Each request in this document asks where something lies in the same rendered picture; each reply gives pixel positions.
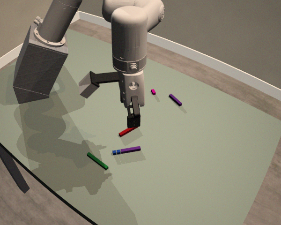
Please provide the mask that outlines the green rod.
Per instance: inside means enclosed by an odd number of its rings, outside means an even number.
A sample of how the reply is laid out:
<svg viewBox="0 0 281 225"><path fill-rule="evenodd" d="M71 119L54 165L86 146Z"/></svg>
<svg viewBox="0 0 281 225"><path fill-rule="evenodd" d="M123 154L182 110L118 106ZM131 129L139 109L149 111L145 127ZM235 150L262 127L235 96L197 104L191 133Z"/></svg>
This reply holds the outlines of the green rod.
<svg viewBox="0 0 281 225"><path fill-rule="evenodd" d="M100 161L98 158L96 158L95 156L93 156L90 152L87 153L87 156L92 159L93 161L95 161L98 165L100 165L103 169L107 170L108 166L106 164L104 164L102 161Z"/></svg>

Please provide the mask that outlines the red rod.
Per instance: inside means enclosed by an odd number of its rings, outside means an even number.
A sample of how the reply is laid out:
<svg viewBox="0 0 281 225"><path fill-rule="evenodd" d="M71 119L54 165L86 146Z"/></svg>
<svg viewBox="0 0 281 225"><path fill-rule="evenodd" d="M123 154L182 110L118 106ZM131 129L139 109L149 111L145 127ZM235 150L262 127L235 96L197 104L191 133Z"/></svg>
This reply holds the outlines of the red rod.
<svg viewBox="0 0 281 225"><path fill-rule="evenodd" d="M125 129L124 131L120 132L120 133L119 133L119 136L122 137L122 136L126 135L127 133L133 131L133 130L136 129L136 128L138 128L138 127L127 128L127 129Z"/></svg>

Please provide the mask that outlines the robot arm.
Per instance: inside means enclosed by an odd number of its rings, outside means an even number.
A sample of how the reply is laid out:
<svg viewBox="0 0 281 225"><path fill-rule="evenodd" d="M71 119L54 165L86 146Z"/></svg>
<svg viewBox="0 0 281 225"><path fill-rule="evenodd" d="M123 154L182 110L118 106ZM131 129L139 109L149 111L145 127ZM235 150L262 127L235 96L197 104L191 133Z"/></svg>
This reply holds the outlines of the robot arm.
<svg viewBox="0 0 281 225"><path fill-rule="evenodd" d="M44 20L37 16L34 37L44 45L62 47L82 0L53 0ZM162 21L161 0L103 0L103 18L111 23L112 63L118 70L136 73L146 65L147 33ZM138 47L138 48L137 48ZM79 82L79 94L88 98L101 83L119 82L118 72L90 71Z"/></svg>

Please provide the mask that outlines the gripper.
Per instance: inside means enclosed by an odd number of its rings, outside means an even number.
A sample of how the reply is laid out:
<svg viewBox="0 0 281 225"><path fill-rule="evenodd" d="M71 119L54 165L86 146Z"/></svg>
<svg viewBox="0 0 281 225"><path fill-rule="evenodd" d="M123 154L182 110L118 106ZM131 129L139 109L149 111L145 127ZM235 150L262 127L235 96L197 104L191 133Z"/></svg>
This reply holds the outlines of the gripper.
<svg viewBox="0 0 281 225"><path fill-rule="evenodd" d="M145 85L143 73L143 69L145 67L136 73L124 72L114 67L114 69L118 71L119 76L120 101L121 103L124 103L124 106L128 111L128 128L139 127L141 124L140 107L145 105ZM132 105L130 105L131 102ZM130 108L133 108L133 113L130 112Z"/></svg>

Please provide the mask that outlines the purple rod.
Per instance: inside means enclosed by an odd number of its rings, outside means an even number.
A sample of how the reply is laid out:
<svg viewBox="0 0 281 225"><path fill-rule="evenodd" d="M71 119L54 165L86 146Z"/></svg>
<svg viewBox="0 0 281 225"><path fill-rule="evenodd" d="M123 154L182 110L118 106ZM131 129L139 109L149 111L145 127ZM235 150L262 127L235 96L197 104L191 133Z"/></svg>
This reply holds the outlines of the purple rod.
<svg viewBox="0 0 281 225"><path fill-rule="evenodd" d="M129 153L129 152L135 152L135 151L140 151L141 147L137 146L137 147L131 147L131 148L126 148L126 149L120 149L121 154L123 153Z"/></svg>
<svg viewBox="0 0 281 225"><path fill-rule="evenodd" d="M182 105L182 103L176 97L174 97L172 94L169 94L169 97L179 106Z"/></svg>

